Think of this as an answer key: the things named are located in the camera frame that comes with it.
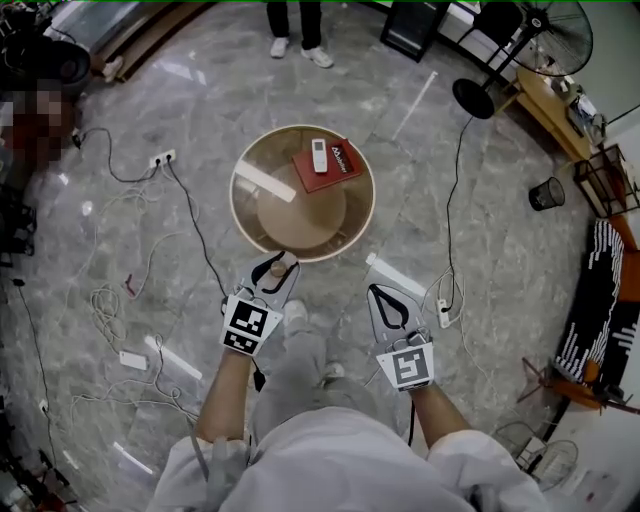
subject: fan base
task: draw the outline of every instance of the fan base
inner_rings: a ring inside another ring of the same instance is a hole
[[[477,83],[461,78],[453,82],[453,95],[460,106],[473,117],[489,119],[493,113],[493,101]]]

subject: red book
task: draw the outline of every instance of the red book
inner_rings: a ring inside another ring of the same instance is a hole
[[[313,170],[311,150],[293,156],[293,166],[307,192],[335,185],[362,174],[362,166],[356,150],[347,139],[327,144],[327,172],[317,174]]]

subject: white shirt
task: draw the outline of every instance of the white shirt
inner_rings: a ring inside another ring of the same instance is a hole
[[[427,460],[393,431],[359,412],[327,407],[270,432],[246,467],[246,445],[192,441],[169,455],[151,511],[546,511],[536,483],[509,453],[474,430],[440,439]]]

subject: table top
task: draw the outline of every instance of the table top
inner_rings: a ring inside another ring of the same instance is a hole
[[[575,132],[567,120],[565,104],[553,89],[546,84],[542,77],[523,67],[518,68],[517,77],[522,91],[542,111],[546,119],[553,125],[553,128],[560,132],[564,139],[563,142],[568,144],[580,159],[588,160],[591,157],[589,139],[586,135],[580,137]]]
[[[231,211],[247,239],[262,251],[287,249],[300,261],[320,261],[344,251],[364,232],[375,204],[368,162],[355,146],[359,176],[307,193],[292,158],[343,139],[331,130],[294,125],[253,142],[238,160],[230,184]]]

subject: standing fan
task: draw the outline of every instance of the standing fan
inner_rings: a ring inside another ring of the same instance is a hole
[[[541,75],[566,76],[580,71],[591,57],[593,33],[587,15],[577,2],[522,2],[517,4],[524,22],[513,50],[482,85],[461,78],[453,84],[453,95],[469,114],[489,119],[494,113],[489,86],[515,59]]]

